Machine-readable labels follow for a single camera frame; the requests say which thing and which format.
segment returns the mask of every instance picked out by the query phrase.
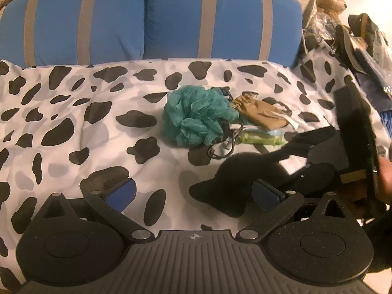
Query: plastic bag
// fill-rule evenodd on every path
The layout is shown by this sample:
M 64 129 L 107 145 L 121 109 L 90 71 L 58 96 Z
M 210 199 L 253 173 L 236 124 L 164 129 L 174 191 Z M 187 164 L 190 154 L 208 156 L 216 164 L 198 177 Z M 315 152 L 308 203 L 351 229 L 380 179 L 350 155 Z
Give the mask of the plastic bag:
M 334 40 L 336 21 L 328 14 L 316 12 L 310 30 L 315 34 L 318 42 L 321 40 Z

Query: bed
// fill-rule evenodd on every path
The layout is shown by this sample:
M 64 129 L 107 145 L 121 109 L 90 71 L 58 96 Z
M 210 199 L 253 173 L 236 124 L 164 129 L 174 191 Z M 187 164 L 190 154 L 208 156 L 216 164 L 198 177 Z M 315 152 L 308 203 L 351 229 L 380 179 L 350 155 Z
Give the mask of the bed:
M 208 158 L 205 147 L 178 148 L 162 138 L 168 92 L 182 85 L 228 86 L 234 97 L 257 92 L 299 124 L 283 128 L 287 141 L 296 132 L 337 127 L 332 94 L 353 81 L 324 42 L 293 69 L 267 61 L 173 59 L 23 70 L 1 61 L 0 80 L 0 288 L 9 290 L 24 281 L 17 242 L 53 192 L 78 198 L 133 178 L 136 198 L 123 213 L 155 234 L 236 233 L 254 219 L 256 208 L 235 219 L 189 195 L 222 161 Z M 371 120 L 378 152 L 388 157 L 391 140 L 373 108 Z M 274 149 L 240 144 L 235 153 Z M 292 173 L 304 159 L 281 164 Z

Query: stuffed animal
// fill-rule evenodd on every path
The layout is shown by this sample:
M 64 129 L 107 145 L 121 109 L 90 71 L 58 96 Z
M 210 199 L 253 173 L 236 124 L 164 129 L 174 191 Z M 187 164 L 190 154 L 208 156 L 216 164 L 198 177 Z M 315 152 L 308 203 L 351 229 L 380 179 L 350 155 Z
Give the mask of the stuffed animal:
M 344 0 L 316 0 L 317 12 L 328 14 L 337 23 L 340 23 L 339 15 L 347 9 Z

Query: black cord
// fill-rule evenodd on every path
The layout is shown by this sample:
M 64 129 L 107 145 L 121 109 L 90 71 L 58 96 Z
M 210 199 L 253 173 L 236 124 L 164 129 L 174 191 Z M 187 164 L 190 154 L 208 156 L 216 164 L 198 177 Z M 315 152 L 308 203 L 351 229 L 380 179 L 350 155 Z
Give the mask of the black cord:
M 207 150 L 207 156 L 209 156 L 211 159 L 216 159 L 216 160 L 221 160 L 221 159 L 225 159 L 225 158 L 230 157 L 234 152 L 234 148 L 236 146 L 236 141 L 237 141 L 238 137 L 240 136 L 243 128 L 244 128 L 244 125 L 241 124 L 240 128 L 237 131 L 233 130 L 233 135 L 231 137 L 231 145 L 232 146 L 231 146 L 230 151 L 226 155 L 224 155 L 224 156 L 216 155 L 214 149 L 212 148 L 214 145 L 211 145 L 210 148 L 208 148 L 208 150 Z

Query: black spot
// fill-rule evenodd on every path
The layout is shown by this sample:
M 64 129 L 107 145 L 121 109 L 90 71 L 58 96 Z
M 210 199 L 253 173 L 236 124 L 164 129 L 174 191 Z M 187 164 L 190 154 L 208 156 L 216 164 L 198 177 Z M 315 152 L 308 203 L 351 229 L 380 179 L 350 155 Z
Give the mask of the black spot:
M 106 67 L 103 70 L 95 72 L 95 78 L 103 79 L 107 83 L 111 83 L 119 78 L 121 75 L 128 73 L 128 70 L 122 66 Z
M 50 101 L 50 104 L 57 104 L 61 101 L 66 101 L 70 97 L 71 97 L 71 95 L 57 95 L 56 97 L 52 98 L 52 100 Z
M 9 121 L 19 111 L 19 107 L 6 110 L 1 114 L 1 120 L 4 122 Z
M 118 83 L 117 85 L 113 86 L 109 91 L 110 92 L 118 92 L 119 90 L 122 90 L 124 88 L 123 83 Z
M 301 112 L 298 116 L 307 123 L 320 121 L 315 114 L 309 112 Z
M 379 155 L 381 157 L 385 157 L 386 154 L 387 154 L 387 151 L 385 150 L 385 148 L 383 146 L 377 146 L 377 155 Z
M 263 66 L 259 65 L 245 65 L 239 66 L 237 69 L 243 73 L 249 73 L 257 77 L 264 77 L 264 74 L 267 73 L 267 69 Z
M 0 279 L 4 287 L 9 291 L 17 291 L 21 285 L 15 274 L 6 267 L 0 267 Z
M 307 95 L 307 93 L 306 93 L 306 91 L 305 91 L 305 86 L 304 86 L 304 84 L 303 84 L 302 82 L 298 81 L 298 82 L 297 82 L 297 87 L 298 87 L 299 91 L 300 91 L 302 94 Z
M 232 77 L 231 70 L 224 71 L 224 73 L 223 73 L 223 80 L 225 82 L 229 82 L 231 80 L 231 77 Z
M 30 101 L 33 99 L 33 97 L 38 93 L 38 91 L 41 89 L 41 83 L 37 83 L 35 86 L 33 86 L 27 93 L 26 95 L 22 98 L 22 105 L 26 105 L 30 103 Z
M 260 154 L 268 154 L 269 151 L 267 150 L 267 148 L 265 148 L 264 145 L 262 144 L 253 144 L 253 147 L 256 148 L 256 150 L 260 153 Z
M 22 148 L 31 148 L 33 146 L 33 135 L 23 134 L 16 142 L 16 145 Z
M 55 66 L 49 75 L 49 89 L 55 90 L 71 71 L 69 66 Z
M 196 79 L 201 80 L 205 79 L 211 65 L 211 62 L 194 61 L 189 64 L 188 69 L 192 72 L 193 76 L 195 76 Z
M 86 111 L 84 112 L 84 121 L 89 122 L 90 124 L 95 124 L 105 118 L 105 116 L 109 114 L 111 108 L 111 101 L 91 103 L 86 107 Z
M 145 128 L 156 125 L 156 118 L 138 110 L 130 110 L 124 115 L 116 116 L 117 122 L 123 126 Z
M 84 163 L 90 155 L 90 149 L 87 147 L 83 148 L 82 150 L 77 150 L 68 155 L 68 159 L 71 163 L 75 165 L 81 165 Z
M 283 92 L 282 86 L 280 86 L 280 85 L 278 85 L 278 84 L 275 84 L 274 93 L 275 93 L 275 94 L 279 94 L 279 93 L 282 93 L 282 92 Z
M 0 170 L 3 167 L 4 163 L 7 161 L 8 156 L 9 156 L 9 152 L 6 148 L 4 148 L 0 152 Z
M 0 182 L 0 209 L 1 209 L 1 204 L 7 201 L 10 193 L 11 193 L 11 188 L 8 182 Z
M 58 126 L 49 130 L 42 138 L 42 146 L 57 146 L 69 140 L 74 134 L 74 125 L 69 118 L 64 119 Z
M 160 151 L 158 140 L 155 137 L 139 139 L 133 147 L 127 148 L 127 154 L 135 155 L 136 163 L 139 165 L 155 157 Z
M 36 198 L 28 197 L 25 201 L 23 201 L 19 210 L 12 215 L 11 223 L 17 234 L 25 232 L 27 226 L 31 222 L 31 216 L 34 214 L 36 204 Z
M 202 231 L 214 231 L 213 228 L 209 227 L 208 225 L 204 225 L 204 224 L 200 225 L 200 229 Z
M 332 68 L 331 65 L 328 63 L 328 61 L 325 61 L 324 68 L 328 75 L 332 74 Z
M 316 82 L 316 75 L 314 74 L 312 60 L 308 60 L 305 64 L 301 65 L 300 70 L 304 78 L 306 78 L 312 84 Z
M 5 75 L 9 72 L 9 66 L 6 62 L 0 62 L 0 76 Z
M 144 209 L 144 224 L 147 227 L 154 225 L 158 219 L 161 217 L 163 208 L 166 202 L 166 192 L 164 189 L 156 190 L 150 198 L 148 198 L 146 203 L 146 208 Z
M 78 99 L 76 102 L 74 102 L 74 103 L 72 104 L 72 106 L 79 106 L 79 105 L 82 105 L 82 104 L 86 104 L 86 103 L 88 103 L 90 100 L 91 100 L 91 98 L 81 98 L 81 99 Z
M 80 190 L 83 194 L 94 190 L 105 192 L 129 177 L 129 171 L 121 166 L 109 167 L 94 171 L 86 179 L 80 182 Z
M 289 81 L 289 79 L 287 78 L 286 75 L 282 74 L 281 72 L 278 72 L 276 75 L 277 75 L 278 77 L 282 78 L 287 84 L 290 84 L 290 85 L 291 85 L 291 83 L 290 83 L 290 81 Z
M 133 76 L 136 77 L 139 81 L 153 81 L 155 74 L 156 70 L 152 68 L 145 68 L 144 70 L 133 74 Z
M 150 103 L 157 103 L 159 102 L 162 98 L 166 96 L 167 92 L 163 93 L 151 93 L 144 95 L 143 98 L 149 101 Z
M 77 90 L 79 87 L 81 87 L 81 85 L 83 84 L 84 80 L 85 80 L 84 77 L 82 77 L 81 79 L 78 79 L 75 82 L 74 86 L 72 86 L 71 91 L 73 92 L 74 90 Z
M 40 120 L 42 119 L 43 116 L 44 116 L 44 115 L 42 115 L 42 114 L 38 111 L 38 107 L 37 107 L 37 108 L 34 108 L 34 109 L 30 110 L 30 111 L 27 113 L 26 121 L 27 121 L 27 122 L 38 122 L 38 121 L 40 121 Z
M 18 95 L 20 89 L 26 84 L 26 79 L 22 76 L 15 78 L 13 81 L 9 81 L 8 92 L 13 95 Z
M 179 82 L 182 80 L 182 74 L 175 72 L 166 77 L 165 86 L 168 90 L 177 89 Z
M 298 135 L 298 132 L 285 132 L 284 138 L 290 142 L 295 136 Z
M 10 141 L 12 138 L 12 134 L 15 130 L 12 130 L 7 136 L 4 137 L 3 142 Z
M 37 184 L 40 184 L 42 181 L 42 169 L 41 169 L 41 165 L 42 165 L 42 156 L 41 154 L 38 152 L 33 160 L 33 173 L 35 175 L 35 181 Z
M 289 108 L 289 106 L 287 106 L 285 103 L 282 103 L 281 101 L 277 101 L 275 98 L 266 97 L 263 99 L 263 101 L 265 101 L 266 103 L 268 103 L 270 105 L 279 104 L 280 106 L 283 107 L 283 109 L 281 107 L 280 107 L 280 109 L 282 109 L 285 112 L 285 114 L 289 117 L 291 117 L 293 114 L 293 111 Z
M 5 246 L 5 243 L 4 243 L 4 240 L 2 237 L 0 237 L 0 255 L 2 257 L 8 256 L 8 248 Z
M 304 94 L 299 95 L 299 100 L 303 105 L 309 105 L 310 104 L 310 99 L 307 98 Z
M 211 158 L 207 155 L 208 147 L 201 144 L 192 147 L 188 151 L 188 160 L 194 166 L 206 166 L 210 164 Z
M 317 101 L 320 104 L 320 106 L 322 108 L 324 108 L 324 109 L 331 110 L 331 109 L 335 108 L 335 104 L 333 102 L 331 102 L 331 101 L 326 101 L 326 100 L 323 100 L 323 99 L 318 99 Z
M 329 94 L 332 91 L 332 87 L 335 85 L 335 79 L 332 78 L 326 85 L 325 85 L 325 91 Z
M 350 83 L 352 83 L 352 76 L 351 75 L 344 76 L 344 83 L 346 85 L 350 85 Z

